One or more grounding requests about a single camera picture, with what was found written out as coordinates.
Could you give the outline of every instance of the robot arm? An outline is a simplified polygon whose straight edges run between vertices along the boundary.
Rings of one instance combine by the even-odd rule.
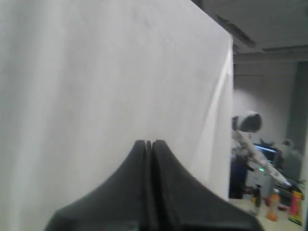
[[[251,140],[244,135],[246,132],[257,132],[261,127],[261,116],[255,112],[247,112],[243,116],[233,118],[232,123],[232,138],[236,140],[241,146],[250,152],[250,157],[253,158],[260,166],[262,166],[275,180],[290,186],[288,180],[277,170],[262,152],[254,148]]]

